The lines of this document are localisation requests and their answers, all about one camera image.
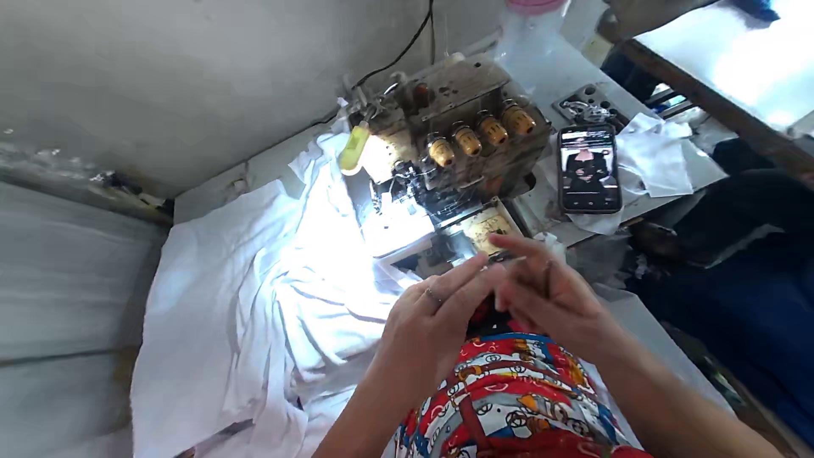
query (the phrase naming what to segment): hand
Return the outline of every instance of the hand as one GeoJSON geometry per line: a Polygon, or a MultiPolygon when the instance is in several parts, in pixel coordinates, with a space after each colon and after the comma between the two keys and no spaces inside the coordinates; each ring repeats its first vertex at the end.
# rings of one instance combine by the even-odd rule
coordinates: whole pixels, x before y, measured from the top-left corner
{"type": "Polygon", "coordinates": [[[506,269],[482,271],[484,253],[442,276],[415,284],[401,295],[367,377],[417,406],[452,373],[466,340],[466,326],[480,303],[504,280],[506,269]]]}
{"type": "Polygon", "coordinates": [[[548,334],[592,363],[624,355],[637,345],[574,269],[545,246],[516,236],[489,236],[498,248],[518,257],[497,290],[496,308],[509,311],[528,332],[548,334]]]}

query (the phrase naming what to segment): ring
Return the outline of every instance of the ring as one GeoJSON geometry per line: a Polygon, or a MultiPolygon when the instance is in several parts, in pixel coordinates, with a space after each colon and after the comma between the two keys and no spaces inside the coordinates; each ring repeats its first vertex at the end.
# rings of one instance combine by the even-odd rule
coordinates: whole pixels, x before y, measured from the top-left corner
{"type": "Polygon", "coordinates": [[[424,294],[426,294],[426,295],[427,295],[427,297],[429,297],[430,299],[432,299],[433,301],[435,301],[435,303],[436,303],[436,305],[437,305],[437,306],[442,306],[442,305],[444,304],[444,301],[440,300],[440,299],[438,298],[438,296],[436,296],[435,294],[433,294],[433,293],[432,293],[432,289],[427,288],[427,290],[426,290],[426,291],[424,291],[424,294]]]}

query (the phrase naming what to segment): blue fabric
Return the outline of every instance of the blue fabric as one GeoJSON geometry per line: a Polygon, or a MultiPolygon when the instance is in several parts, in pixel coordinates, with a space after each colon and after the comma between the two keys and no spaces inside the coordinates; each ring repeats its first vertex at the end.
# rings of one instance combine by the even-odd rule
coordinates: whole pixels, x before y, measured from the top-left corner
{"type": "Polygon", "coordinates": [[[814,244],[777,234],[726,262],[632,280],[659,320],[703,341],[814,447],[814,244]]]}
{"type": "Polygon", "coordinates": [[[772,0],[733,0],[735,6],[749,15],[767,22],[774,22],[780,16],[772,9],[772,0]]]}

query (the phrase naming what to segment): printed shirt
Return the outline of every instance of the printed shirt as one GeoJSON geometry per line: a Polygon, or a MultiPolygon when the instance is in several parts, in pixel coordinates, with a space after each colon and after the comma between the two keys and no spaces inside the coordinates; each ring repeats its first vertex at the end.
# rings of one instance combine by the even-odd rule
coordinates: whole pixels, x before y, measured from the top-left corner
{"type": "Polygon", "coordinates": [[[520,332],[467,341],[394,441],[397,456],[650,456],[628,445],[572,355],[520,332]]]}

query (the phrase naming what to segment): black cable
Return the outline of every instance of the black cable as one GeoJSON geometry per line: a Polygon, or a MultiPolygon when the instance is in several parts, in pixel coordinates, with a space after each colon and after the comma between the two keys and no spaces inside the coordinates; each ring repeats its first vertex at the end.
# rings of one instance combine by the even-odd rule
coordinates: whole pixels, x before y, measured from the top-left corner
{"type": "Polygon", "coordinates": [[[388,68],[392,67],[393,65],[396,65],[396,63],[399,60],[401,60],[401,58],[404,57],[405,54],[407,54],[407,51],[409,51],[409,48],[413,47],[413,44],[415,44],[416,40],[418,40],[418,37],[421,36],[421,32],[424,31],[424,28],[427,26],[427,22],[429,22],[430,18],[432,18],[432,3],[434,1],[435,0],[430,0],[430,10],[427,11],[427,15],[424,17],[424,21],[422,21],[421,27],[418,28],[418,31],[415,33],[415,35],[413,35],[413,39],[409,41],[409,43],[407,44],[407,47],[401,52],[401,54],[399,54],[398,57],[396,57],[396,59],[393,60],[388,66],[381,67],[381,68],[379,68],[377,70],[374,70],[374,71],[366,74],[364,77],[361,78],[361,80],[359,80],[355,85],[353,85],[352,89],[356,89],[357,87],[365,84],[365,81],[367,81],[368,78],[372,77],[376,73],[381,73],[381,72],[387,70],[388,68]]]}
{"type": "Polygon", "coordinates": [[[430,2],[430,65],[435,65],[435,12],[430,2]]]}

